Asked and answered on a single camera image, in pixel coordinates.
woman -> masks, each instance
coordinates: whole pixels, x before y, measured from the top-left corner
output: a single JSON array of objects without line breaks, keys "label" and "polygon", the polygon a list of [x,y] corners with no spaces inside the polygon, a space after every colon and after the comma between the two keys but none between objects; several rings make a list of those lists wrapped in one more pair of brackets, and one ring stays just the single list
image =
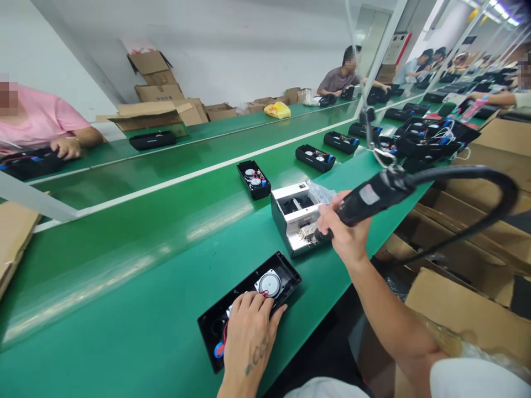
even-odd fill
[{"label": "woman", "polygon": [[102,142],[101,133],[58,96],[0,82],[0,156],[49,146],[69,160]]}]

cable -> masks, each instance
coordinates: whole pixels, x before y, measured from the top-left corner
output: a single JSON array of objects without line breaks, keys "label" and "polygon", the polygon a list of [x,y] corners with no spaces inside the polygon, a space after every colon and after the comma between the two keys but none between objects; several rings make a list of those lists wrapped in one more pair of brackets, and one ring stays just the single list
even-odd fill
[{"label": "cable", "polygon": [[420,184],[424,184],[426,182],[453,179],[484,179],[490,181],[500,188],[502,191],[502,198],[500,199],[498,205],[477,223],[469,226],[465,230],[455,234],[450,239],[444,240],[443,242],[436,244],[422,253],[419,253],[405,261],[400,261],[400,264],[404,265],[412,263],[413,261],[433,254],[437,250],[440,250],[453,242],[456,242],[460,239],[465,239],[466,237],[474,235],[482,229],[490,227],[503,217],[509,215],[512,208],[518,201],[518,186],[515,184],[515,182],[504,173],[488,169],[485,166],[448,166],[424,170],[406,176],[404,183],[410,186],[419,186]]}]

plastic bag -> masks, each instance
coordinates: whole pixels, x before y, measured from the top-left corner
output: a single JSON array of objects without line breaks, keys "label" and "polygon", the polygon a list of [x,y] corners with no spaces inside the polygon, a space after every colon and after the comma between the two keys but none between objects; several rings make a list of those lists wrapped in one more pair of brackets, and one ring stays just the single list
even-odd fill
[{"label": "plastic bag", "polygon": [[313,197],[325,205],[329,205],[332,202],[332,199],[334,199],[334,197],[337,195],[336,191],[330,191],[329,189],[326,189],[323,186],[312,182],[311,180],[308,180],[307,184],[308,189]]},{"label": "plastic bag", "polygon": [[291,110],[284,102],[275,102],[274,104],[266,105],[264,112],[277,119],[284,119],[291,116]]}]

black hair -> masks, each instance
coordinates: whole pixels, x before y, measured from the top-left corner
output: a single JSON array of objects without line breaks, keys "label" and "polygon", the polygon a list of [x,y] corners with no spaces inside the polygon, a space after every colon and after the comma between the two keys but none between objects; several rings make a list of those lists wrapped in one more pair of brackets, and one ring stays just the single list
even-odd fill
[{"label": "black hair", "polygon": [[430,63],[433,59],[433,49],[424,50],[420,56],[423,55],[428,57],[427,62]]},{"label": "black hair", "polygon": [[444,58],[446,56],[446,47],[441,47],[435,51],[435,54],[440,54]]},{"label": "black hair", "polygon": [[[357,53],[361,53],[361,46],[360,45],[357,45],[356,46],[356,52]],[[348,60],[348,59],[351,59],[354,57],[354,50],[352,49],[352,46],[348,46],[346,49],[345,49],[345,53],[343,54],[343,65],[342,66],[345,66],[345,62]]]}]

